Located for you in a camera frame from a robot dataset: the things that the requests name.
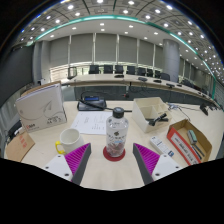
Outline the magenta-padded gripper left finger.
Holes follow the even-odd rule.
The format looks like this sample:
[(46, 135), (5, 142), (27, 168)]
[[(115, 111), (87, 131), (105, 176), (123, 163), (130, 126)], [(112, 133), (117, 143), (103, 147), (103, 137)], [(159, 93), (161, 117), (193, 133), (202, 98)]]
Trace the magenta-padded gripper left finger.
[(80, 185), (90, 155), (91, 144), (87, 143), (66, 155), (56, 155), (43, 169)]

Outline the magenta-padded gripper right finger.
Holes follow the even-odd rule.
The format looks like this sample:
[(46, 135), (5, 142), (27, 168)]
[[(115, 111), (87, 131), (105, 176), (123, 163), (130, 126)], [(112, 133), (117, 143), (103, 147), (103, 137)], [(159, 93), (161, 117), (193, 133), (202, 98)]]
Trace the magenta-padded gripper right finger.
[(137, 143), (133, 144), (133, 154), (145, 185), (182, 169), (169, 155), (159, 155)]

